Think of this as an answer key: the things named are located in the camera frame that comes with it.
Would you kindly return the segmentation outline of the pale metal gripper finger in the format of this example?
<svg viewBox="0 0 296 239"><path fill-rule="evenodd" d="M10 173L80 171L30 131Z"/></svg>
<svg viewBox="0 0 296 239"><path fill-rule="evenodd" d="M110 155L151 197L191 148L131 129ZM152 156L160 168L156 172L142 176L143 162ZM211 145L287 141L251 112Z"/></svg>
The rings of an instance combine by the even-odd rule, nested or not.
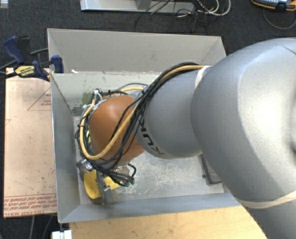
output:
<svg viewBox="0 0 296 239"><path fill-rule="evenodd" d="M97 186L99 188L99 191L101 193L102 203L103 204L109 204L113 201L113 196L111 192L110 186L106 184L102 176L99 176L97 178Z"/></svg>

